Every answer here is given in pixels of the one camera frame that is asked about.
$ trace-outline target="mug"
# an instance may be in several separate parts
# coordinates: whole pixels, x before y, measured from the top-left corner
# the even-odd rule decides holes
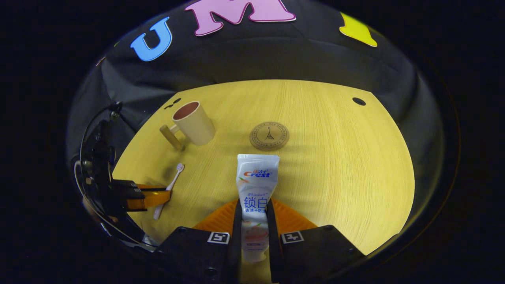
[[[163,136],[178,150],[182,150],[181,142],[175,137],[177,131],[181,131],[189,141],[196,146],[207,144],[214,138],[214,125],[205,113],[200,102],[190,102],[180,107],[172,116],[174,126],[168,128],[163,125],[160,128]]]

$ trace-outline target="letter m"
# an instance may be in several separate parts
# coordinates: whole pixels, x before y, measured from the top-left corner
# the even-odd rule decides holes
[[[214,20],[215,15],[238,25],[242,21],[247,5],[251,4],[252,13],[249,19],[254,22],[289,22],[296,20],[293,13],[288,12],[281,0],[200,0],[184,9],[192,10],[198,24],[194,32],[202,36],[220,30],[224,24]]]

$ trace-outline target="toothpaste tube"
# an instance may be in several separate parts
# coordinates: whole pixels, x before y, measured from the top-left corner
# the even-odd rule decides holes
[[[266,207],[277,186],[279,156],[239,154],[237,162],[244,259],[258,262],[268,249]]]

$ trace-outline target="coaster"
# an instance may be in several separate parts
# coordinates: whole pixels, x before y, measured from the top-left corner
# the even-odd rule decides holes
[[[273,151],[284,146],[289,140],[286,126],[277,122],[263,122],[257,125],[249,136],[251,144],[262,151]]]

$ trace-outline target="yellow table surface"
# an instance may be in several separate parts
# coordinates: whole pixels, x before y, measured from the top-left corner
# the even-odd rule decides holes
[[[195,146],[179,131],[176,137],[186,149],[176,152],[159,129],[172,126],[175,111],[191,101],[201,102],[216,134],[208,144]],[[262,152],[250,144],[250,131],[266,121],[288,128],[283,148]],[[386,109],[371,92],[312,81],[240,81],[179,92],[138,131],[113,177],[167,186],[176,165],[185,165],[159,220],[153,219],[153,208],[129,213],[161,243],[176,227],[193,227],[238,198],[237,154],[278,155],[273,197],[318,226],[334,225],[365,255],[400,232],[412,207],[411,158]],[[268,258],[243,262],[241,281],[270,283]]]

